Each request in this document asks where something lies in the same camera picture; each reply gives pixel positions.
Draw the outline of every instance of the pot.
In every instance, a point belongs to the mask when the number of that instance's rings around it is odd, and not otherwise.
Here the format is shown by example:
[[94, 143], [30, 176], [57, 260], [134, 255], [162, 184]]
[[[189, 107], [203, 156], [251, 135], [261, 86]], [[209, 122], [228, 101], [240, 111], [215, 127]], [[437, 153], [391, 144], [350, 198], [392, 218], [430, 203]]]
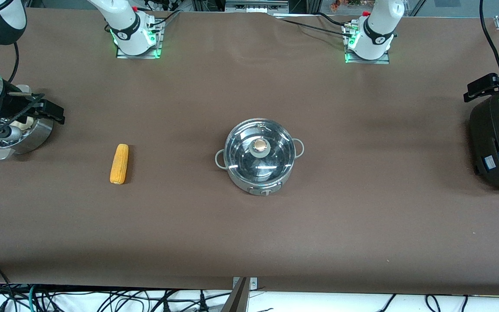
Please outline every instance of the pot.
[[[301, 144], [297, 155], [295, 142]], [[227, 170], [239, 188], [253, 195], [268, 196], [283, 187], [294, 161], [304, 150], [303, 142], [292, 138], [279, 123], [253, 118], [230, 131], [224, 149], [215, 154], [215, 164]], [[223, 154], [224, 166], [218, 163], [220, 154]]]

